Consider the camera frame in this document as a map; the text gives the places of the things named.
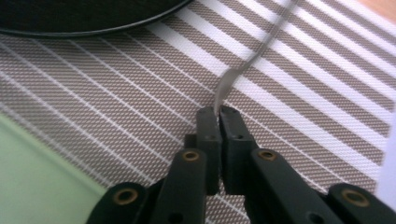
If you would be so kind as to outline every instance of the white stripe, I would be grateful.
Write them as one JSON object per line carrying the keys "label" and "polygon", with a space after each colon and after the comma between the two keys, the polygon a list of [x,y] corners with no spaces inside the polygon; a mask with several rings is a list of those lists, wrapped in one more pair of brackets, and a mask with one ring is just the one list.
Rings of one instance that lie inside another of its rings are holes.
{"label": "white stripe", "polygon": [[125,135],[127,135],[128,137],[130,137],[132,140],[134,140],[137,144],[139,144],[140,146],[144,147],[146,150],[148,150],[149,152],[151,152],[153,155],[157,156],[159,159],[161,159],[162,161],[164,161],[166,164],[170,164],[170,161],[167,160],[163,155],[161,155],[160,153],[158,153],[157,151],[155,151],[154,149],[152,149],[151,147],[149,147],[146,143],[142,142],[140,139],[136,138],[135,136],[133,136],[131,133],[129,133],[128,131],[126,131],[124,128],[122,128],[119,124],[117,124],[114,120],[108,118],[105,114],[103,114],[102,112],[100,112],[98,109],[96,109],[94,106],[92,106],[90,103],[88,103],[87,101],[85,101],[84,99],[82,99],[79,95],[75,94],[73,91],[70,91],[68,88],[66,88],[66,86],[64,86],[62,83],[58,82],[56,79],[54,79],[53,77],[49,76],[47,73],[43,72],[41,69],[39,69],[38,67],[36,67],[34,64],[30,63],[29,61],[25,60],[24,58],[22,58],[19,54],[17,54],[14,50],[10,49],[9,47],[7,47],[6,45],[0,43],[0,47],[2,47],[3,49],[5,49],[8,53],[12,54],[14,57],[16,57],[18,60],[20,60],[21,62],[26,63],[28,66],[30,66],[32,69],[34,69],[38,74],[42,75],[43,77],[45,77],[46,79],[48,79],[49,81],[51,81],[53,84],[55,84],[56,86],[58,86],[60,89],[62,89],[63,91],[67,92],[69,95],[71,95],[73,98],[75,98],[76,100],[78,100],[80,103],[82,103],[83,105],[87,106],[91,111],[93,111],[96,115],[98,115],[100,118],[104,119],[106,122],[110,123],[113,127],[115,127],[117,130],[121,131],[122,133],[124,133]]}
{"label": "white stripe", "polygon": [[[257,2],[253,0],[244,0],[241,2],[244,6],[249,8],[250,10],[256,12],[258,15],[262,16],[262,18],[269,20],[270,18],[266,15],[263,14],[262,11],[265,7],[261,6]],[[376,57],[373,53],[370,51],[364,49],[354,41],[346,38],[345,36],[339,34],[337,31],[335,31],[333,28],[329,27],[327,24],[321,22],[308,12],[306,12],[303,8],[297,7],[295,10],[293,10],[293,14],[296,16],[300,17],[303,21],[306,21],[307,23],[311,24],[314,28],[316,28],[318,31],[322,32],[325,34],[327,37],[333,39],[335,42],[339,43],[340,45],[344,46],[346,49],[349,49],[350,51],[356,53],[360,57],[362,57],[364,60],[369,62],[372,66],[376,66],[380,70],[383,70],[385,73],[387,73],[390,76],[396,76],[396,68],[392,66],[391,64],[388,64],[387,62],[383,61],[382,59]],[[285,32],[288,31],[288,27],[292,26],[291,23],[286,26],[284,29]],[[251,30],[244,30],[248,34],[253,33]],[[300,39],[300,41],[304,44],[307,44],[309,41],[305,41],[304,39],[301,39],[299,36],[294,35],[297,39]],[[326,49],[325,46],[323,46],[321,43],[316,41],[316,44],[313,48],[311,48],[313,51],[317,52],[318,54],[321,54],[321,51],[323,49]],[[396,100],[396,90],[393,88],[387,86],[386,84],[382,83],[380,80],[376,79],[373,76],[370,76],[366,72],[362,71],[359,69],[359,67],[355,66],[353,68],[348,67],[350,63],[348,60],[344,59],[342,56],[338,55],[337,53],[333,52],[332,50],[329,49],[329,51],[332,52],[332,55],[337,55],[337,58],[341,58],[344,61],[344,64],[339,64],[338,61],[333,61],[335,64],[343,65],[340,66],[342,69],[345,71],[348,71],[350,75],[353,77],[357,78],[361,82],[365,83],[367,86],[373,88],[374,90],[380,92],[384,96],[388,97],[389,99],[395,101]]]}
{"label": "white stripe", "polygon": [[[375,78],[359,69],[359,67],[357,67],[355,64],[350,63],[349,61],[335,54],[333,51],[326,48],[325,46],[321,46],[315,39],[311,38],[309,35],[301,31],[294,25],[291,24],[290,26],[288,26],[286,28],[286,32],[299,39],[301,42],[304,41],[304,44],[306,44],[309,48],[319,49],[317,52],[322,57],[326,58],[329,61],[332,61],[337,66],[342,67],[343,70],[348,72],[350,75],[353,75],[353,77],[356,77],[360,80],[365,79],[367,81],[377,81]],[[358,91],[355,91],[353,88],[349,87],[338,78],[333,77],[331,74],[306,59],[303,55],[301,55],[288,45],[284,44],[281,41],[277,41],[272,46],[272,49],[281,54],[283,57],[289,59],[291,62],[293,62],[303,70],[305,70],[305,72],[310,74],[312,77],[317,78],[318,80],[325,83],[347,99],[351,100],[355,104],[359,105],[360,107],[364,108],[374,116],[378,117],[379,119],[390,125],[392,115],[387,109],[373,102],[371,99],[362,95]]]}
{"label": "white stripe", "polygon": [[379,174],[375,194],[383,203],[393,208],[396,212],[396,111],[393,114],[392,128],[389,132],[389,140],[385,146],[384,160]]}
{"label": "white stripe", "polygon": [[[348,37],[340,34],[338,31],[334,30],[332,27],[328,26],[326,23],[318,20],[316,17],[312,16],[309,14],[307,11],[301,8],[301,10],[298,13],[298,16],[306,21],[307,23],[311,24],[314,28],[316,28],[318,31],[322,32],[325,34],[327,37],[330,39],[334,40],[338,44],[342,45],[346,49],[349,49],[350,51],[354,52],[355,54],[359,55],[362,57],[365,61],[370,63],[372,66],[377,67],[378,69],[382,70],[383,72],[387,73],[390,76],[396,77],[396,68],[389,64],[388,62],[382,60],[381,58],[377,57],[374,55],[372,52],[369,50],[365,49],[355,41],[349,39]],[[389,87],[382,87],[385,88],[385,90],[388,90],[389,92],[392,92],[391,96],[388,96],[389,99],[394,99],[395,96],[395,91]]]}
{"label": "white stripe", "polygon": [[[122,50],[116,48],[114,45],[112,45],[111,43],[109,43],[108,41],[102,39],[103,42],[105,42],[107,45],[109,45],[111,48],[113,48],[117,53],[121,54],[123,57],[125,57],[126,59],[128,59],[129,61],[131,61],[132,63],[137,64],[139,67],[141,67],[143,70],[145,70],[146,72],[150,73],[152,76],[154,76],[155,78],[157,78],[158,80],[160,80],[163,84],[165,84],[167,87],[169,87],[171,90],[175,91],[177,94],[183,96],[184,98],[186,98],[188,101],[190,101],[191,103],[195,104],[197,107],[202,107],[200,104],[198,104],[194,99],[192,99],[190,96],[188,96],[186,93],[182,92],[181,90],[179,90],[178,88],[172,86],[169,82],[167,82],[166,80],[164,80],[162,77],[158,76],[157,74],[155,74],[154,72],[152,72],[151,70],[149,70],[146,66],[144,66],[143,64],[141,64],[140,62],[138,62],[137,60],[135,60],[134,58],[132,58],[131,56],[129,56],[128,54],[126,54],[125,52],[123,52]],[[179,113],[177,113],[174,109],[170,108],[168,105],[165,105],[163,102],[162,106],[165,108],[169,108],[168,110],[170,110],[172,113],[174,113],[175,115],[177,115],[179,118],[183,119],[186,123],[188,123],[191,127],[195,128],[195,124],[192,123],[191,121],[189,121],[188,119],[182,117]]]}
{"label": "white stripe", "polygon": [[373,12],[370,8],[364,6],[362,3],[356,0],[335,0],[339,4],[348,8],[349,10],[355,12],[359,16],[363,17],[370,23],[374,24],[383,31],[389,33],[390,35],[396,36],[396,25],[390,21],[387,21],[380,15]]}
{"label": "white stripe", "polygon": [[[196,28],[198,31],[203,33],[204,35],[209,36],[211,39],[222,45],[227,50],[231,51],[236,56],[243,58],[246,52],[249,55],[252,55],[254,52],[250,49],[241,46],[239,44],[238,48],[244,51],[242,55],[239,51],[234,50],[233,42],[237,42],[232,37],[224,34],[219,29],[211,29],[213,26],[209,22],[205,21],[203,18],[198,16],[192,11],[184,10],[185,13],[179,13],[178,16],[187,24]],[[316,109],[320,110],[323,114],[328,117],[338,121],[341,125],[349,129],[352,133],[355,133],[362,139],[366,140],[373,146],[382,149],[382,145],[385,144],[386,138],[376,131],[372,130],[370,127],[361,123],[357,119],[350,116],[344,110],[340,109],[336,105],[333,105],[320,95],[316,94],[314,91],[311,91],[305,85],[300,83],[294,77],[289,76],[287,73],[283,72],[281,69],[273,65],[272,63],[267,62],[264,59],[259,59],[254,66],[262,71],[267,76],[273,78],[275,81],[283,85],[285,88],[293,92],[295,95],[304,99],[307,103],[311,104]]]}
{"label": "white stripe", "polygon": [[[211,71],[217,77],[220,77],[224,72],[224,69],[221,70],[219,68],[222,67],[227,69],[225,64],[222,63],[220,60],[216,59],[203,49],[200,49],[198,46],[191,43],[190,40],[181,36],[163,23],[159,22],[157,24],[150,25],[148,26],[148,29],[159,38],[163,39],[166,43],[170,44],[175,49],[183,52],[184,54],[195,60],[198,64]],[[200,53],[197,54],[191,49],[197,49],[200,51]],[[210,58],[210,64],[206,64],[207,60],[201,60],[203,58]],[[258,104],[268,108],[272,113],[285,120],[288,124],[299,130],[301,133],[307,135],[323,147],[329,149],[334,155],[336,155],[340,159],[349,163],[373,180],[376,180],[379,169],[378,165],[368,160],[359,152],[345,145],[338,139],[334,138],[332,135],[328,134],[324,130],[320,129],[316,124],[296,113],[294,110],[289,108],[287,105],[284,105],[274,96],[261,89],[256,84],[250,82],[244,77],[241,77],[240,80],[236,83],[235,87],[239,91],[256,101]]]}
{"label": "white stripe", "polygon": [[316,7],[318,10],[326,13],[328,16],[332,17],[336,21],[345,25],[348,29],[354,31],[356,34],[366,38],[368,41],[380,47],[387,53],[396,56],[396,47],[390,44],[388,41],[381,38],[381,36],[374,34],[372,31],[362,27],[360,24],[352,21],[350,18],[344,16],[344,14],[338,12],[334,8],[326,5],[324,2],[317,0],[307,0],[312,6]]}
{"label": "white stripe", "polygon": [[[39,43],[38,41],[34,42],[40,47],[42,48],[44,51],[46,51],[48,54],[52,55],[53,57],[55,57],[56,59],[58,59],[59,61],[61,61],[62,63],[65,63],[67,66],[69,66],[70,68],[72,68],[75,72],[77,72],[78,74],[80,74],[81,76],[83,76],[84,78],[88,79],[92,84],[94,84],[96,87],[98,87],[100,90],[104,91],[105,93],[107,93],[109,96],[111,96],[112,98],[114,98],[116,101],[118,101],[119,103],[121,103],[123,106],[127,107],[128,109],[130,109],[131,111],[133,111],[134,113],[136,113],[139,117],[143,118],[143,120],[149,122],[151,125],[153,125],[156,129],[160,130],[162,133],[166,134],[169,138],[171,138],[172,140],[174,140],[175,142],[178,142],[179,144],[183,144],[183,142],[180,139],[177,139],[176,137],[174,137],[172,134],[170,134],[168,131],[166,131],[164,128],[162,128],[160,125],[158,125],[157,123],[155,123],[154,121],[152,121],[151,119],[149,119],[148,117],[146,117],[144,114],[140,113],[137,109],[135,109],[133,106],[129,105],[128,103],[126,103],[125,101],[123,101],[118,95],[114,94],[112,91],[109,91],[108,89],[106,89],[104,86],[102,86],[101,84],[99,84],[98,82],[96,82],[95,80],[93,80],[91,77],[87,76],[84,72],[82,72],[81,70],[79,70],[77,67],[75,67],[73,64],[71,64],[70,62],[68,62],[67,60],[65,60],[64,58],[60,57],[58,54],[56,54],[54,51],[52,51],[51,49],[47,48],[46,46],[42,45],[41,43]],[[94,57],[93,55],[91,55],[87,50],[83,49],[82,47],[80,47],[79,45],[77,45],[74,42],[71,42],[76,48],[84,51],[86,54]],[[128,80],[129,83],[131,85],[133,85],[135,88],[139,89],[140,91],[142,91],[143,93],[145,93],[148,97],[150,97],[151,99],[153,99],[157,104],[165,107],[166,109],[175,112],[176,115],[179,115],[176,111],[172,110],[171,108],[169,108],[169,106],[165,105],[163,102],[159,101],[157,98],[153,97],[151,94],[149,94],[148,92],[146,92],[145,90],[143,90],[142,88],[140,88],[139,86],[135,85],[130,79],[126,78],[125,76],[123,76],[122,74],[120,74],[119,72],[116,73],[118,76],[120,76],[121,78],[123,78],[124,80]]]}
{"label": "white stripe", "polygon": [[[298,173],[298,174],[299,174],[303,179],[309,181],[309,177],[308,177],[307,175],[304,175],[304,174],[302,174],[302,173]],[[314,184],[314,185],[315,185],[315,187],[317,187],[318,189],[320,189],[321,192],[327,193],[327,190],[326,190],[325,188],[323,188],[322,186],[320,186],[320,185],[318,185],[318,184]]]}
{"label": "white stripe", "polygon": [[309,119],[306,119],[304,116],[296,113],[293,109],[276,99],[271,93],[263,90],[258,85],[244,77],[241,77],[239,81],[235,83],[235,87],[258,104],[276,114],[290,126],[305,134],[321,146],[327,148],[341,160],[349,163],[373,180],[377,179],[380,168],[377,164],[368,160],[353,148],[328,134]]}
{"label": "white stripe", "polygon": [[[144,45],[143,43],[139,42],[138,40],[133,39],[136,43],[138,43],[140,46],[142,46],[144,49],[149,50],[151,53],[153,53],[154,55],[156,55],[158,58],[160,58],[161,60],[163,60],[164,62],[168,63],[169,65],[171,65],[172,67],[176,68],[181,74],[183,74],[184,76],[190,78],[193,82],[197,83],[199,86],[201,86],[202,88],[204,88],[205,90],[209,91],[212,94],[215,94],[213,90],[209,89],[207,86],[205,86],[204,84],[202,84],[201,82],[199,82],[198,80],[196,80],[194,77],[190,76],[189,74],[187,74],[186,72],[184,72],[183,70],[179,69],[178,67],[176,67],[174,64],[172,64],[171,62],[169,62],[168,60],[166,60],[163,56],[161,56],[160,54],[158,54],[157,52],[155,52],[152,49],[149,49],[146,45]],[[254,123],[258,124],[260,127],[262,127],[265,131],[267,131],[268,133],[272,134],[273,136],[275,136],[276,138],[278,138],[279,140],[281,140],[282,142],[284,142],[286,145],[290,146],[291,148],[294,148],[296,151],[298,151],[299,153],[301,153],[302,155],[304,155],[305,157],[307,157],[309,160],[313,161],[315,164],[317,164],[318,166],[320,166],[321,168],[323,168],[324,170],[326,170],[327,172],[329,172],[330,174],[334,175],[335,177],[339,178],[342,182],[347,183],[347,180],[345,180],[343,177],[341,177],[340,175],[338,175],[337,173],[335,173],[334,171],[330,170],[328,167],[324,166],[322,163],[316,161],[313,157],[311,157],[309,154],[306,154],[304,151],[300,150],[299,148],[297,148],[294,144],[292,144],[291,142],[289,142],[288,140],[286,140],[285,138],[283,138],[282,136],[278,135],[277,133],[275,133],[274,131],[272,131],[270,128],[268,128],[267,126],[265,126],[264,124],[262,124],[261,122],[259,122],[258,120],[254,119],[253,117],[251,117],[249,114],[245,113],[241,108],[238,108],[236,105],[233,105],[232,103],[230,103],[229,101],[226,100],[226,104],[228,104],[229,106],[237,109],[242,116],[252,120]],[[313,180],[307,178],[308,181],[312,182],[312,184],[314,184],[315,186],[319,186],[316,182],[314,182]]]}
{"label": "white stripe", "polygon": [[[73,121],[71,121],[70,119],[68,119],[67,117],[65,117],[62,113],[60,113],[58,110],[54,109],[52,106],[48,105],[45,101],[43,101],[41,98],[39,98],[38,96],[36,96],[34,93],[30,92],[29,90],[27,90],[25,87],[23,87],[20,83],[18,83],[17,81],[15,81],[13,78],[11,77],[7,77],[6,74],[4,74],[2,71],[0,71],[0,76],[4,77],[7,81],[11,82],[13,85],[17,86],[20,90],[24,91],[27,95],[29,95],[30,97],[34,98],[36,101],[38,101],[40,104],[42,104],[44,107],[46,107],[49,111],[51,111],[52,113],[54,113],[55,115],[57,115],[60,119],[64,120],[65,122],[69,123],[73,128],[75,128],[77,131],[79,131],[80,133],[84,134],[85,136],[87,136],[91,141],[93,141],[95,144],[97,144],[99,147],[103,148],[105,151],[110,152],[110,155],[115,156],[117,155],[115,158],[118,161],[121,161],[121,163],[124,163],[127,165],[128,168],[132,168],[132,170],[136,173],[138,173],[139,175],[142,175],[149,183],[150,185],[154,184],[155,181],[153,179],[151,179],[150,177],[148,177],[147,175],[145,175],[143,172],[139,171],[137,168],[134,168],[134,166],[132,166],[128,161],[125,161],[124,159],[120,159],[120,156],[118,156],[118,154],[116,154],[112,149],[108,148],[106,145],[104,145],[102,142],[100,142],[99,140],[97,140],[96,138],[92,137],[89,133],[86,133],[83,129],[79,128],[79,126],[77,126],[77,124],[75,124]],[[76,156],[74,156],[70,151],[68,151],[66,148],[64,148],[63,146],[61,146],[60,144],[58,144],[57,142],[55,142],[53,139],[49,138],[46,134],[42,133],[40,130],[38,130],[35,126],[33,126],[30,122],[28,122],[27,120],[23,119],[22,117],[20,117],[18,114],[16,114],[15,112],[11,111],[10,109],[7,108],[6,105],[4,105],[3,103],[0,102],[0,107],[5,109],[8,113],[11,114],[11,116],[17,116],[15,117],[17,120],[21,121],[21,123],[23,125],[25,125],[27,128],[31,129],[33,132],[35,132],[37,135],[39,135],[40,137],[42,137],[43,139],[45,139],[46,141],[49,141],[50,144],[52,144],[53,146],[57,147],[60,151],[62,151],[62,153],[64,155],[66,155],[67,157],[71,158],[72,161],[75,161],[77,164],[79,164],[80,166],[84,167],[87,171],[89,171],[89,174],[93,174],[95,177],[97,177],[98,179],[100,179],[102,182],[104,182],[106,184],[107,187],[113,186],[113,183],[108,181],[106,178],[102,177],[101,175],[99,175],[98,173],[96,173],[90,166],[88,166],[87,164],[83,163],[80,159],[78,159]],[[224,199],[221,199],[219,196],[217,197],[219,198],[222,202],[226,203],[227,205],[231,206],[232,209],[236,209],[236,207],[234,207],[233,205],[229,204],[227,201],[225,201]],[[246,214],[244,214],[243,212],[241,212],[240,210],[239,214],[242,214],[244,217],[247,217]],[[214,223],[212,220],[210,220],[208,217],[205,219],[206,223]]]}
{"label": "white stripe", "polygon": [[98,145],[100,148],[102,148],[105,152],[108,152],[111,156],[116,158],[118,161],[120,161],[122,164],[124,164],[126,167],[130,168],[134,172],[136,172],[138,175],[144,177],[150,184],[154,183],[154,180],[151,179],[148,175],[144,174],[142,171],[134,167],[131,163],[126,161],[122,156],[117,154],[113,149],[109,148],[106,146],[104,143],[99,141],[97,138],[93,137],[90,133],[87,133],[84,129],[82,129],[79,125],[77,125],[73,120],[69,119],[66,117],[64,114],[59,112],[57,109],[49,105],[47,102],[45,102],[43,99],[35,95],[33,92],[29,91],[26,89],[24,86],[22,86],[19,82],[17,82],[15,79],[12,77],[8,77],[6,74],[3,72],[0,72],[0,77],[4,78],[7,82],[11,83],[13,86],[17,87],[21,91],[23,91],[25,94],[28,96],[32,97],[35,101],[46,107],[51,113],[55,114],[57,117],[68,123],[72,128],[76,129],[78,132],[86,136],[90,141],[94,142],[96,145]]}
{"label": "white stripe", "polygon": [[[77,47],[78,49],[84,51],[85,53],[87,53],[89,56],[93,57],[97,62],[101,63],[103,66],[105,66],[106,68],[108,68],[109,70],[111,70],[112,72],[116,73],[119,76],[122,76],[117,70],[115,70],[114,68],[112,68],[111,66],[109,66],[107,63],[103,62],[102,60],[100,60],[99,58],[97,58],[96,56],[94,56],[93,54],[91,54],[90,52],[88,52],[87,50],[85,50],[83,47],[79,46],[78,44],[72,42],[72,44]],[[86,76],[83,72],[81,72],[79,69],[77,69],[74,65],[72,65],[71,63],[67,62],[66,60],[64,60],[63,58],[61,58],[60,56],[58,56],[57,54],[55,54],[53,51],[51,51],[50,49],[48,49],[47,47],[41,45],[43,47],[43,49],[46,50],[46,52],[50,53],[52,56],[58,58],[59,60],[61,60],[63,63],[66,63],[67,65],[70,64],[70,66],[74,67],[74,70],[76,70],[79,74],[83,74],[84,76]],[[87,78],[93,83],[93,84],[97,84],[96,86],[99,87],[102,91],[106,92],[107,94],[113,95],[112,92],[110,92],[109,90],[105,89],[104,87],[102,87],[100,84],[98,84],[96,81],[92,80],[90,77],[87,76]],[[236,211],[238,214],[244,216],[244,218],[248,218],[246,216],[245,213],[243,213],[241,210],[237,209],[236,207],[234,207],[233,205],[231,205],[230,203],[228,203],[226,200],[222,199],[220,196],[216,196],[216,198],[218,198],[221,202],[226,203],[226,205],[231,206],[231,208]]]}
{"label": "white stripe", "polygon": [[[220,12],[221,13],[220,16],[224,16],[224,18],[226,18],[227,20],[232,22],[234,25],[237,25],[239,28],[241,28],[243,31],[245,31],[249,35],[255,37],[258,40],[263,40],[263,37],[265,36],[266,33],[261,28],[257,27],[256,25],[252,24],[249,21],[246,21],[245,18],[243,18],[242,16],[240,16],[236,12],[230,10],[228,7],[226,7],[225,5],[223,5],[219,2],[216,2],[216,1],[204,1],[204,2],[207,7],[211,8],[212,10],[216,10],[216,11]],[[189,14],[187,14],[186,12],[183,11],[183,12],[180,12],[178,14],[178,16],[187,18],[187,20],[189,20],[189,17],[194,16],[194,18],[196,20],[202,21],[202,18],[200,18],[196,14],[193,14],[193,12],[189,12]],[[242,21],[242,23],[244,24],[243,26],[238,25],[240,21]],[[205,25],[203,25],[203,26],[204,26],[204,28],[201,28],[201,27],[195,27],[195,28],[202,30],[202,32],[205,32],[205,29],[208,26],[212,26],[212,25],[205,22]],[[228,49],[227,46],[232,46],[232,49],[238,49],[238,51],[233,51],[236,56],[243,58],[243,59],[247,59],[251,55],[251,54],[249,55],[249,53],[251,53],[251,52],[248,51],[245,46],[243,46],[239,42],[235,41],[230,36],[224,34],[222,31],[216,30],[214,28],[211,28],[211,30],[213,30],[214,32],[215,31],[219,32],[221,37],[216,38],[216,39],[213,38],[213,39],[215,41],[217,41],[220,45],[222,45],[224,48]],[[290,35],[293,35],[295,38],[300,39],[301,42],[308,43],[308,44],[310,43],[309,41],[304,41],[303,38],[301,38],[299,35],[296,35],[294,32],[291,32],[288,28],[286,29],[286,32],[288,32]],[[306,35],[304,32],[300,31],[300,33],[302,33],[302,35],[304,35],[305,38],[309,38],[310,41],[317,42],[315,39],[312,39],[309,35]],[[353,88],[349,87],[344,82],[342,82],[339,79],[328,74],[326,71],[319,68],[311,61],[307,60],[303,55],[296,52],[295,54],[293,54],[293,56],[291,56],[289,54],[286,54],[282,50],[277,50],[276,48],[272,48],[272,49],[275,50],[276,52],[278,52],[279,54],[283,55],[287,59],[289,59],[291,62],[294,62],[297,66],[300,66],[303,70],[305,70],[306,73],[317,78],[318,80],[320,80],[321,82],[323,82],[324,84],[326,84],[327,86],[332,88],[333,90],[337,91],[339,94],[346,97],[348,100],[359,105],[361,108],[364,108],[365,110],[369,111],[371,114],[373,114],[374,116],[383,120],[385,123],[390,124],[391,113],[388,110],[386,110],[382,106],[376,104],[371,99],[362,95],[358,91],[355,91]]]}
{"label": "white stripe", "polygon": [[111,181],[109,181],[107,178],[103,177],[99,173],[97,173],[94,169],[92,169],[88,164],[84,163],[82,160],[80,160],[76,155],[74,155],[72,152],[70,152],[67,148],[53,140],[51,137],[46,135],[45,133],[41,132],[41,130],[37,129],[35,125],[33,125],[31,122],[28,120],[24,119],[21,117],[19,114],[17,114],[14,110],[0,102],[0,108],[4,111],[6,111],[7,114],[9,114],[12,118],[14,118],[18,123],[22,124],[24,127],[28,128],[31,130],[33,133],[35,133],[38,137],[42,138],[46,142],[48,142],[49,145],[52,147],[56,148],[58,152],[62,153],[67,159],[70,161],[73,161],[76,163],[79,167],[82,168],[82,170],[87,173],[88,175],[93,175],[95,179],[98,179],[100,181],[100,184],[105,184],[106,187],[110,187],[113,185]]}

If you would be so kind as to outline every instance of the gray fabric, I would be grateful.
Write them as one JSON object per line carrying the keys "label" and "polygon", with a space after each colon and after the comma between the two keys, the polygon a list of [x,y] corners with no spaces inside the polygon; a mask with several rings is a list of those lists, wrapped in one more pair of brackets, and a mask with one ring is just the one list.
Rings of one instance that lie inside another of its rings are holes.
{"label": "gray fabric", "polygon": [[[257,49],[288,0],[198,0],[141,30],[78,40],[0,35],[0,109],[105,187],[166,175],[219,76]],[[396,29],[354,1],[300,1],[235,83],[262,147],[314,189],[374,191],[396,93]],[[208,223],[248,223],[208,197]]]}

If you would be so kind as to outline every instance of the brass screw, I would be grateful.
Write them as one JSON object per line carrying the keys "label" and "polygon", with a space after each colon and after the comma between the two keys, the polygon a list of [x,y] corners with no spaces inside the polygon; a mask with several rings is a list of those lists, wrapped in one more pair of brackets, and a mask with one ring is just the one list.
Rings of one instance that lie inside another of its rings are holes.
{"label": "brass screw", "polygon": [[276,154],[266,150],[260,151],[259,156],[266,161],[274,161],[276,159]]}
{"label": "brass screw", "polygon": [[183,159],[185,161],[196,161],[199,159],[199,154],[194,151],[187,151],[183,153]]}
{"label": "brass screw", "polygon": [[113,196],[113,201],[119,205],[132,203],[137,199],[139,194],[135,189],[120,189]]}
{"label": "brass screw", "polygon": [[367,207],[370,204],[369,200],[356,190],[343,189],[343,191],[341,191],[341,194],[343,195],[343,198],[345,200],[358,207]]}

